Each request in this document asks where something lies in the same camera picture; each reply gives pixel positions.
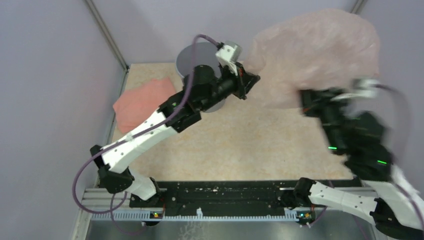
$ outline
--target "pink cloth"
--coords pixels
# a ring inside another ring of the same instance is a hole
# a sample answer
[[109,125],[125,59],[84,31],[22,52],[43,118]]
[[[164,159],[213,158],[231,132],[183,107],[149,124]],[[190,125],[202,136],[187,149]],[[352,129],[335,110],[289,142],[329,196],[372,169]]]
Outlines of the pink cloth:
[[139,87],[124,91],[113,104],[118,130],[126,134],[135,129],[175,93],[169,77],[152,79]]

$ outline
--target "metal frame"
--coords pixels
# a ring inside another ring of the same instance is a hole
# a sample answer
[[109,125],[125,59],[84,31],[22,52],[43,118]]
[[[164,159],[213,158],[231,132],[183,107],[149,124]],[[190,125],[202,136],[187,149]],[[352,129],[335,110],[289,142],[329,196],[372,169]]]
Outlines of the metal frame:
[[[126,82],[127,82],[130,67],[127,64],[127,62],[125,61],[124,56],[122,55],[121,51],[119,50],[118,45],[114,41],[111,33],[109,32],[107,25],[103,21],[103,18],[101,17],[101,15],[100,15],[99,11],[97,10],[93,1],[92,0],[83,0],[83,1],[86,4],[90,14],[92,15],[95,23],[97,24],[101,34],[103,35],[105,41],[107,42],[110,50],[113,53],[113,55],[116,57],[117,61],[121,65],[121,67],[124,69],[125,75],[123,77],[121,89],[120,89],[120,92],[119,92],[119,95],[121,95],[122,92],[125,90],[125,85],[126,85]],[[361,10],[364,8],[364,5],[367,2],[368,2],[368,0],[357,0],[350,12],[353,13],[353,14],[359,15],[361,13]],[[109,134],[108,134],[108,139],[107,139],[108,143],[110,143],[112,141],[112,136],[113,136],[113,133],[114,133],[114,130],[115,130],[115,126],[116,126],[116,121],[115,121],[115,117],[114,117],[113,122],[110,126],[110,129],[109,129]],[[357,189],[358,191],[361,191],[361,192],[370,190],[368,187],[350,188],[350,190],[354,190],[354,189]],[[101,208],[107,207],[107,208],[109,208],[110,197],[111,197],[111,195],[109,193],[107,193],[106,190],[104,190],[104,189],[88,188],[88,189],[85,190],[82,203],[87,207],[96,205],[96,208],[97,207],[101,207]],[[122,197],[123,197],[123,194],[122,194],[122,196],[117,194],[116,201],[118,202],[120,199],[122,199]],[[124,202],[122,209],[127,209],[127,210],[129,209],[129,199]],[[91,213],[85,212],[81,209],[79,210],[77,220],[76,220],[76,223],[75,223],[75,226],[74,226],[74,230],[73,230],[72,236],[71,236],[72,240],[86,240],[92,216],[93,215]],[[387,237],[382,235],[375,227],[373,228],[373,230],[374,230],[374,234],[375,234],[377,240],[386,240],[387,239]]]

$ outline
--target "light pink cloth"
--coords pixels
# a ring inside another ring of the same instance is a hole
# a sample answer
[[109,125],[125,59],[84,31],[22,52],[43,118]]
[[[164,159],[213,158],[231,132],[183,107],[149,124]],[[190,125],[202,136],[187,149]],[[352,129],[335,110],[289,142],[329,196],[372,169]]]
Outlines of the light pink cloth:
[[113,104],[118,130],[126,134],[135,129],[175,93],[169,77],[152,79],[139,87],[124,91]]

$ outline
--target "pink towel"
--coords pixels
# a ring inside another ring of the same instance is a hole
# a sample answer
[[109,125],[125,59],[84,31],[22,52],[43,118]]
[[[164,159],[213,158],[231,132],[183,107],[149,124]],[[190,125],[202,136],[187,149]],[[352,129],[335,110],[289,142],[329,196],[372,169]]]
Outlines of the pink towel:
[[124,91],[113,104],[117,128],[123,134],[135,129],[175,93],[169,77],[152,79],[139,87]]

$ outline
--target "beige tabletop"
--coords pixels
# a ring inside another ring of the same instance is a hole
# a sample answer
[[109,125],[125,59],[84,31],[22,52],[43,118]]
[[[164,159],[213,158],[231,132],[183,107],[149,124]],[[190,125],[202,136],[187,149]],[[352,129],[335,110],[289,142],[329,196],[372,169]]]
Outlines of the beige tabletop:
[[[173,63],[132,64],[125,89],[170,77]],[[123,137],[115,129],[113,141]],[[156,144],[131,165],[157,181],[351,179],[344,158],[330,154],[317,119],[299,109],[260,109],[230,96],[218,111]]]

